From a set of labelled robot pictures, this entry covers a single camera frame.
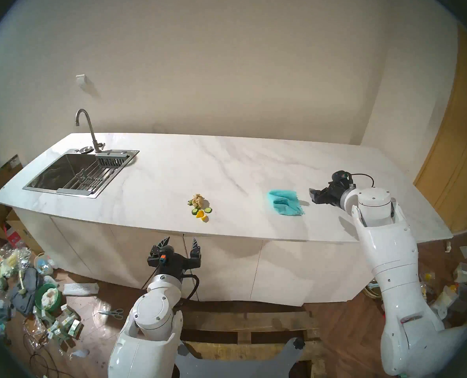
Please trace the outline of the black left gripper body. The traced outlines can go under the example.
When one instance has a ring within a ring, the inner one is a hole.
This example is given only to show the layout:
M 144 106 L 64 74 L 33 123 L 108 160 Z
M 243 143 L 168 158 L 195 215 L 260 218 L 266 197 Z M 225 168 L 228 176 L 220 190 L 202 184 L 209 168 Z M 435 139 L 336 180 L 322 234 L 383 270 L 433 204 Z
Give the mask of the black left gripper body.
M 152 247 L 150 255 L 147 258 L 149 267 L 155 268 L 154 275 L 169 275 L 172 277 L 182 277 L 183 274 L 192 269 L 201 266 L 201 257 L 186 258 L 174 252 L 172 246 L 166 246 L 162 250 Z

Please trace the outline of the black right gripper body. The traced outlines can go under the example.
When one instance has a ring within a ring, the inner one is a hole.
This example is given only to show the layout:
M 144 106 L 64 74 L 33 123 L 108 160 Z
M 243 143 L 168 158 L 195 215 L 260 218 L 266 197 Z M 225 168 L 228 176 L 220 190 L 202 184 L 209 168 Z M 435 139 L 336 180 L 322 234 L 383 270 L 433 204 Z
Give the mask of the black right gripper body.
M 321 191 L 321 204 L 330 204 L 341 207 L 341 200 L 344 195 L 355 188 L 352 174 L 339 170 L 332 174 L 329 186 Z

